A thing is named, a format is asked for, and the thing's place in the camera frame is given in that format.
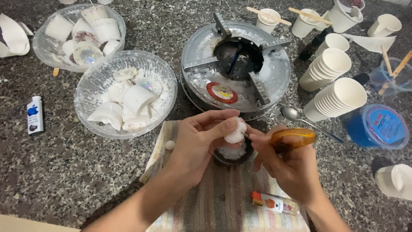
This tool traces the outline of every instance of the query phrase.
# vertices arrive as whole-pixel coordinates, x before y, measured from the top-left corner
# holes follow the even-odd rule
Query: dark glass bottle
[[[319,46],[325,41],[325,37],[333,32],[332,27],[325,28],[320,34],[313,38],[312,42],[306,45],[305,49],[299,54],[299,59],[309,60],[309,58],[316,52]]]

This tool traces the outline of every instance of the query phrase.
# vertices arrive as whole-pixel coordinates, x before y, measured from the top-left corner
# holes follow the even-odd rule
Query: speckled countertop
[[[125,50],[145,50],[166,60],[176,74],[180,55],[189,36],[206,24],[213,23],[212,12],[220,11],[226,20],[254,24],[256,15],[245,6],[272,8],[294,22],[296,14],[287,7],[311,8],[324,13],[332,1],[316,0],[114,0],[109,5],[123,16],[126,26]],[[33,31],[40,28],[49,15],[64,8],[57,0],[1,1],[0,9],[16,21],[24,22]],[[390,13],[397,16],[403,28],[389,56],[402,58],[412,49],[412,14],[402,7],[380,0],[367,1],[363,10],[364,22],[347,33],[366,35],[377,16]],[[310,41],[315,31],[301,40],[290,28],[279,25],[274,36],[293,40],[286,50],[292,63],[288,91],[279,102],[281,106],[301,109],[315,94],[298,87],[298,78],[310,61],[296,60],[297,52]],[[345,76],[369,73],[381,61],[380,54],[369,52],[352,43],[347,52],[353,62]],[[73,98],[80,73],[61,70],[52,76],[53,68],[42,64],[33,50],[23,57],[0,59],[0,213],[69,227],[84,223],[119,204],[134,192],[152,152],[160,127],[130,140],[108,140],[94,135],[78,120]],[[44,99],[46,132],[28,136],[26,127],[27,100],[35,95]],[[368,95],[368,103],[383,103],[398,110],[412,124],[412,95],[393,97]],[[279,107],[252,126],[267,130],[287,122]],[[198,114],[179,86],[176,104],[167,120],[183,119]],[[347,139],[342,127],[345,116],[316,123]],[[321,183],[345,221],[354,231],[412,230],[412,203],[389,198],[381,193],[373,178],[378,167],[393,163],[412,165],[412,143],[400,151],[362,149],[352,142],[337,144],[319,134],[316,143]]]

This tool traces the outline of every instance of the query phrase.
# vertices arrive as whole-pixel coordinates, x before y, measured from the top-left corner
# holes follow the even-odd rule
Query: striped towel
[[[165,121],[140,182],[146,183],[163,167],[171,151],[167,141],[176,141],[180,121]],[[200,183],[164,212],[147,232],[309,232],[306,213],[277,213],[251,204],[250,193],[290,198],[266,170],[252,172],[253,158],[237,166],[211,161]]]

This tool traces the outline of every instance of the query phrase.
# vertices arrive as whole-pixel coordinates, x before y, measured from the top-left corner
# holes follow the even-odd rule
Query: stove label sticker
[[[237,102],[237,93],[230,87],[220,85],[218,82],[210,82],[206,85],[206,89],[210,96],[220,102],[226,104]]]

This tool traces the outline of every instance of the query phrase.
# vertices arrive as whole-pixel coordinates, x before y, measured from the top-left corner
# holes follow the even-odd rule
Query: glass bowl
[[[47,36],[45,34],[45,31],[47,25],[57,14],[62,15],[65,19],[77,22],[79,18],[82,18],[80,11],[92,6],[92,4],[77,4],[69,6],[55,12],[45,21],[45,23],[42,25],[42,27],[40,27],[39,30],[37,30],[36,34],[33,37],[33,50],[40,61],[54,68],[66,69],[71,72],[78,73],[83,73],[90,67],[90,64],[77,65],[72,63],[66,56],[66,54],[64,54],[61,48],[63,43]],[[115,12],[115,10],[104,5],[103,7],[107,11],[109,17],[117,21],[120,35],[122,36],[119,44],[115,47],[112,53],[115,53],[116,51],[123,51],[124,38],[126,37],[126,24],[124,23],[123,18],[117,12]]]
[[[135,67],[145,70],[145,78],[162,83],[163,91],[151,103],[156,113],[139,131],[117,131],[111,125],[99,125],[87,118],[102,104],[102,95],[114,81],[113,73],[120,69]],[[94,63],[80,79],[75,94],[75,110],[80,121],[93,133],[109,139],[130,139],[143,135],[158,126],[173,108],[177,96],[177,80],[173,70],[160,57],[144,51],[116,52]]]

